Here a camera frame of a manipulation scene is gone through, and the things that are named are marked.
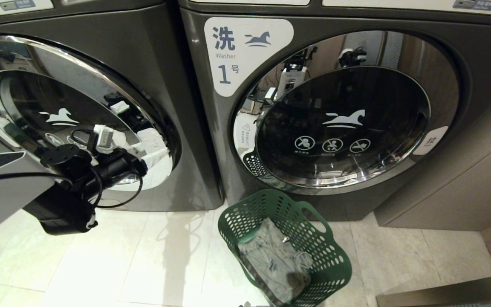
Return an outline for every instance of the chinese character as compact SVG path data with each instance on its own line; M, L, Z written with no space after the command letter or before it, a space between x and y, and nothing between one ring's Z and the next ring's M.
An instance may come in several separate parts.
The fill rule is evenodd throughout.
M232 31L229 31L228 27L220 27L219 29L213 27L213 31L215 31L215 33L218 33L218 35L213 35L213 37L218 39L217 43L215 44L216 49L223 50L225 47L228 47L229 50L236 49L236 46L232 45L234 37L231 37Z

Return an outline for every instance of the tile floor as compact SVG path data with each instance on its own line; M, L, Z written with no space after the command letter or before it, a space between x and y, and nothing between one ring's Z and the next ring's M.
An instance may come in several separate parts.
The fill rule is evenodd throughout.
M60 237L18 212L0 226L0 307L267 306L217 231L224 208L98 210L97 228ZM376 307L378 294L491 276L477 232L382 228L374 214L331 229L353 277L324 307Z

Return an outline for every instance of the horse logo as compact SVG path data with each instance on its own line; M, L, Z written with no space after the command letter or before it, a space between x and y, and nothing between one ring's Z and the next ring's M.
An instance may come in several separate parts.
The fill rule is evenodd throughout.
M352 115L350 116L339 116L337 113L325 113L328 116L336 116L336 118L326 121L323 124L324 125L331 125L327 126L329 128L352 128L355 129L354 126L350 126L349 124L357 125L357 126L363 126L359 122L359 117L365 117L365 110L358 110L353 112Z
M62 108L58 111L57 114L50 114L48 112L39 112L39 114L43 115L49 115L49 119L46 120L46 122L53 122L53 126L77 126L75 124L78 124L78 121L72 120L69 118L71 113L67 111L66 108Z
M245 35L245 37L251 37L251 39L245 43L249 47L268 47L267 45L271 45L267 40L267 38L270 37L268 31L262 33L260 37L255 37L251 34Z

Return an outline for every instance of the white horse logo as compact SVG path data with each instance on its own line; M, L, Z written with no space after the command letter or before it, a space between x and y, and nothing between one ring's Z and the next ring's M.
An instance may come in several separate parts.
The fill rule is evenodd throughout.
M54 122L53 126L77 126L78 121L72 120L69 118L71 113L66 110L66 108L62 108L58 111L57 114L50 114L48 112L39 112L39 114L49 115L49 119L46 122Z
M326 115L336 116L336 118L323 123L324 125L331 125L331 126L328 126L329 128L352 128L352 129L355 129L354 126L350 126L350 125L333 125L333 124L354 124L354 125L358 125L358 126L363 126L363 124L361 124L359 122L359 117L365 117L365 110L355 111L350 116L338 116L337 113L326 113Z

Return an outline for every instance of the washing machine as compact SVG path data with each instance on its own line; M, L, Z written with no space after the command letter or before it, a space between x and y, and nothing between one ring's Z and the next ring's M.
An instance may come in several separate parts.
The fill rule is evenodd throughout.
M229 203L364 218L491 103L491 0L181 0Z
M93 143L97 159L115 148L142 158L142 187L129 174L103 192L103 206L138 189L118 209L222 204L192 71L174 2L0 0L0 142L37 159L62 144L94 155Z

